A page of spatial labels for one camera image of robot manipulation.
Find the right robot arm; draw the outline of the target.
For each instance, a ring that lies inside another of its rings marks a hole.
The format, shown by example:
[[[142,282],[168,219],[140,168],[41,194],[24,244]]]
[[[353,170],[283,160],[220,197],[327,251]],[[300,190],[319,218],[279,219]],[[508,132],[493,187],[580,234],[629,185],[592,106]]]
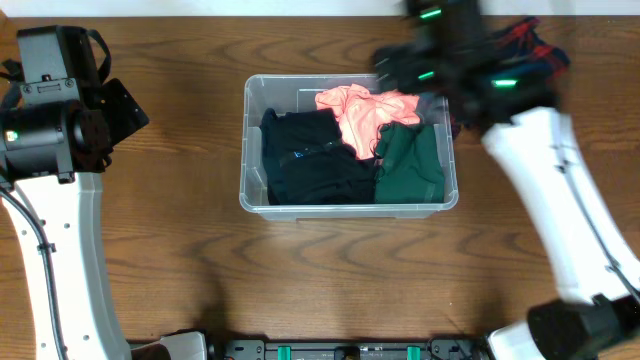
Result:
[[[433,91],[480,132],[543,242],[558,293],[524,320],[495,330],[478,359],[594,359],[639,334],[639,261],[589,172],[569,115],[559,109],[550,63],[508,52],[476,1],[405,3],[415,39],[377,50],[381,87]]]

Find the black garment with strap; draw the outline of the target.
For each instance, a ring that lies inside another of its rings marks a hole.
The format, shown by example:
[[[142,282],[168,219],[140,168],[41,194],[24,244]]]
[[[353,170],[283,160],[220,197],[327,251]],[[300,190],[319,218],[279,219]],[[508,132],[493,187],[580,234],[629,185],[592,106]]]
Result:
[[[271,205],[370,204],[376,167],[344,143],[330,109],[276,114],[260,124],[261,160]]]

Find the pink garment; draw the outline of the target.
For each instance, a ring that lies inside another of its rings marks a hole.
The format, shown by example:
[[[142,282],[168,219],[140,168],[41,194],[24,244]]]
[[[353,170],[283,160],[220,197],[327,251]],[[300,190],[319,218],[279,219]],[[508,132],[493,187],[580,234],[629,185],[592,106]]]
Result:
[[[419,100],[417,95],[398,91],[372,94],[358,84],[338,86],[315,95],[317,109],[333,111],[343,142],[354,148],[359,160],[374,157],[379,128],[383,125],[391,122],[418,124]]]

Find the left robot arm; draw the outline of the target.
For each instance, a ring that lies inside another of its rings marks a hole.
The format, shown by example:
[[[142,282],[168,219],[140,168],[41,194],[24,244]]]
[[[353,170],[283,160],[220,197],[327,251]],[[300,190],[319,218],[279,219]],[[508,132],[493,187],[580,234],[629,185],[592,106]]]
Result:
[[[148,117],[93,50],[95,30],[20,30],[4,64],[1,198],[18,236],[39,359],[204,359],[203,333],[126,340],[101,238],[102,176]]]

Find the green garment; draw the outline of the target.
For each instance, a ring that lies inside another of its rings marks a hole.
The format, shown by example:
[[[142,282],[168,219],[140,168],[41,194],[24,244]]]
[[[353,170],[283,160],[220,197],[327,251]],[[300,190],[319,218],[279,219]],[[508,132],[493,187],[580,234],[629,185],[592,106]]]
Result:
[[[445,175],[432,125],[392,122],[382,126],[375,155],[376,204],[444,201]]]

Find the red plaid flannel garment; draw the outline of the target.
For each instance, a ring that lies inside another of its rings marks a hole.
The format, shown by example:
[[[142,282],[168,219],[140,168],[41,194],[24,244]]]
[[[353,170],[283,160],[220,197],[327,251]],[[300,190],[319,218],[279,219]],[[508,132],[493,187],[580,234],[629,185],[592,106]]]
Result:
[[[534,72],[547,78],[564,73],[571,61],[561,48],[542,40],[536,29],[540,24],[537,17],[525,17],[493,33],[501,54],[510,60],[523,60]]]

